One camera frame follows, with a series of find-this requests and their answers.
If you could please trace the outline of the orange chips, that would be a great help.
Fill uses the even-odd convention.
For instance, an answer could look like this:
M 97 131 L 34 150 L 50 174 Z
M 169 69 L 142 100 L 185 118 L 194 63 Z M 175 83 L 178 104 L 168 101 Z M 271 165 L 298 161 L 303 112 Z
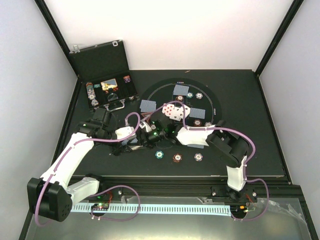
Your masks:
M 199 119 L 195 119 L 194 122 L 193 122 L 193 125 L 195 127 L 200 127 L 202 125 L 202 122 Z
M 184 101 L 184 97 L 182 95 L 177 95 L 175 100 L 179 101 L 179 102 L 183 102 Z

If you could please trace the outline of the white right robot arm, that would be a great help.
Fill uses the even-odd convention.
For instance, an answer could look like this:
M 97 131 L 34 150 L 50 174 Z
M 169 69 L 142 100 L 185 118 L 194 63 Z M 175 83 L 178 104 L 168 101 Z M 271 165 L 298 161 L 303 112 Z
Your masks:
M 150 131 L 144 129 L 137 134 L 137 142 L 144 147 L 152 148 L 162 140 L 169 140 L 181 146 L 200 145 L 209 148 L 215 157 L 226 165 L 227 195 L 234 202 L 245 195 L 247 183 L 247 162 L 256 153 L 256 146 L 245 134 L 224 127 L 224 121 L 210 126 L 182 126 L 170 123 L 164 126 L 155 123 Z

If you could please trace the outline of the blue white chips small blind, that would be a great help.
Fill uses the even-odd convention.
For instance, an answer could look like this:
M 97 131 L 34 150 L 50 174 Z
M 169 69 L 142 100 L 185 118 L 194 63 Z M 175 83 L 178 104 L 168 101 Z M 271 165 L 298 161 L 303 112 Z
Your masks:
M 198 92 L 196 95 L 197 99 L 202 99 L 203 98 L 203 94 L 201 92 Z

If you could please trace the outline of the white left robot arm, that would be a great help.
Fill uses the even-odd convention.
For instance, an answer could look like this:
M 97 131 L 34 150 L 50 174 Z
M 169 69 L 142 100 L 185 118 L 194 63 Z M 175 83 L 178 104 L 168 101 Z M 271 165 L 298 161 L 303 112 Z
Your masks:
M 49 169 L 41 177 L 33 177 L 27 183 L 29 210 L 38 226 L 45 226 L 40 222 L 40 217 L 62 222 L 72 207 L 82 200 L 91 196 L 101 200 L 107 195 L 108 188 L 98 177 L 87 176 L 72 185 L 69 182 L 95 143 L 120 144 L 138 130 L 137 126 L 131 127 L 129 124 L 117 130 L 108 130 L 111 116 L 110 111 L 98 108 L 91 119 L 80 122 Z

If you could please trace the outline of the blue backed card deck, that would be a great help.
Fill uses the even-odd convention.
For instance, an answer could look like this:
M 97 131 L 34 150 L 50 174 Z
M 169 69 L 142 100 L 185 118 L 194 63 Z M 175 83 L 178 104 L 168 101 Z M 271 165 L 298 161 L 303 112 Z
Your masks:
M 126 139 L 121 143 L 121 145 L 123 150 L 127 152 L 137 150 L 141 147 L 137 138 Z

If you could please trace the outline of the blue green fifty chips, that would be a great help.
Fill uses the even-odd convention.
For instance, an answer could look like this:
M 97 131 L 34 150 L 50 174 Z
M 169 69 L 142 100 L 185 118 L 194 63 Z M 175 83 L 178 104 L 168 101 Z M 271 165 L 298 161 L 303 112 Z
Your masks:
M 188 99 L 193 98 L 193 96 L 194 96 L 194 94 L 193 94 L 192 92 L 188 92 L 187 95 L 186 95 L 186 97 L 187 97 Z

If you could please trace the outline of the red triangular dealer button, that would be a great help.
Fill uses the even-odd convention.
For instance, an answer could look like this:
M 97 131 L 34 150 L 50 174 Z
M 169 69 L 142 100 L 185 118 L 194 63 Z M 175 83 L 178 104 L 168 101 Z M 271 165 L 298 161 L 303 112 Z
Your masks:
M 144 113 L 141 113 L 141 115 L 145 118 L 145 117 L 149 116 L 149 115 L 150 115 L 150 113 L 148 113 L 148 112 L 144 112 Z

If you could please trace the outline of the orange poker chip stack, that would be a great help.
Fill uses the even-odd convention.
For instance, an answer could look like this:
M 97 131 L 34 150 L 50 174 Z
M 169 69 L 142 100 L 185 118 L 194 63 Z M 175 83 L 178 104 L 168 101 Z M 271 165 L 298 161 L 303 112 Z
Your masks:
M 174 163 L 179 163 L 183 159 L 182 155 L 177 153 L 172 157 Z

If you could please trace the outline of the blue white chips big blind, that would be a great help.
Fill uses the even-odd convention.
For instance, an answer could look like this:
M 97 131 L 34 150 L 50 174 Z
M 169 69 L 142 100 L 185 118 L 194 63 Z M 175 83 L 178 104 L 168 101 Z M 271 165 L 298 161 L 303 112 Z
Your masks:
M 204 124 L 205 127 L 210 127 L 211 125 L 212 125 L 211 122 L 206 122 L 206 123 Z

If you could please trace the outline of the green poker chip stack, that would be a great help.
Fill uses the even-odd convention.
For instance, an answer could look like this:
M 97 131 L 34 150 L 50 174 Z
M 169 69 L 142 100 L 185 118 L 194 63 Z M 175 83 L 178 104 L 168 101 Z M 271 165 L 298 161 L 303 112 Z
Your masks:
M 164 157 L 164 153 L 162 151 L 158 150 L 155 152 L 155 157 L 157 159 L 162 159 Z

